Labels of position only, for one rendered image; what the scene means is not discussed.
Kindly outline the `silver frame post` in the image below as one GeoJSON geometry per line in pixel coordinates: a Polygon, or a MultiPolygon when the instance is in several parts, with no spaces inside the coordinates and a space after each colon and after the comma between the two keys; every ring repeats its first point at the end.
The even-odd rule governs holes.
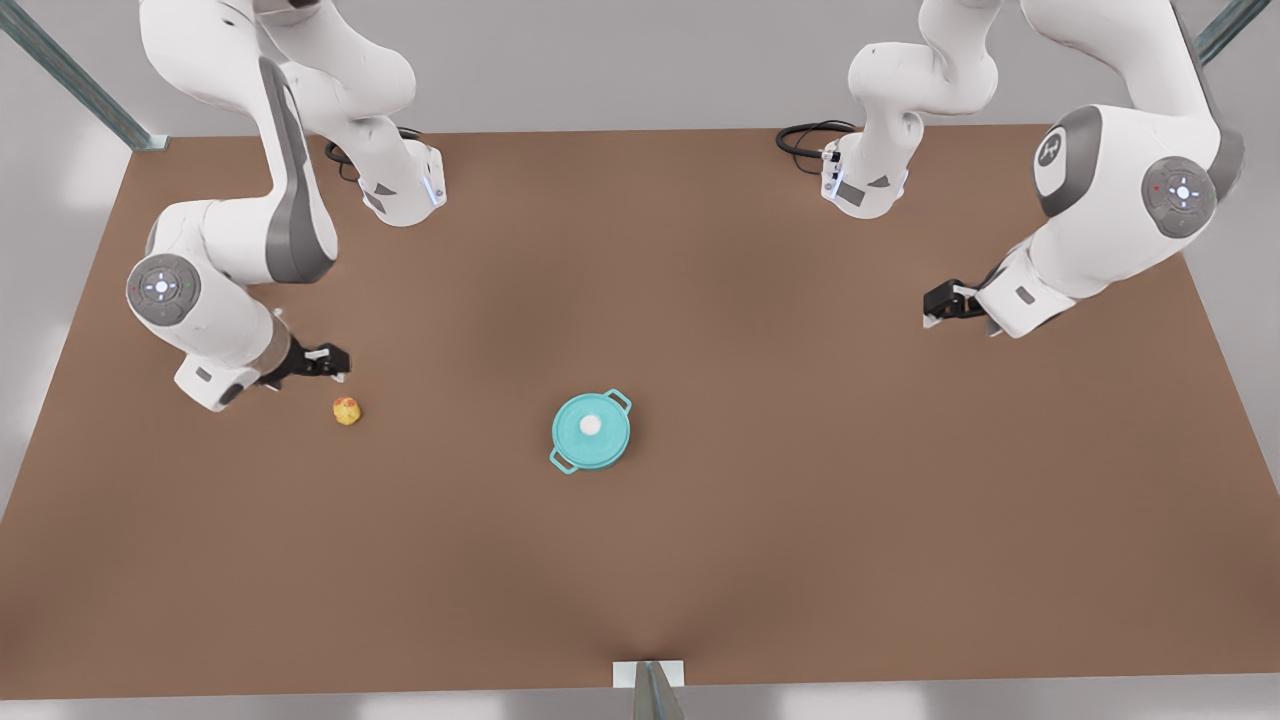
{"type": "Polygon", "coordinates": [[[686,720],[675,688],[685,687],[684,660],[612,664],[613,687],[634,692],[632,720],[686,720]]]}
{"type": "Polygon", "coordinates": [[[1194,49],[1202,65],[1212,61],[1272,0],[1229,0],[1226,6],[1196,36],[1194,49]]]}
{"type": "Polygon", "coordinates": [[[0,29],[131,151],[166,150],[169,137],[146,131],[17,0],[0,0],[0,29]]]}

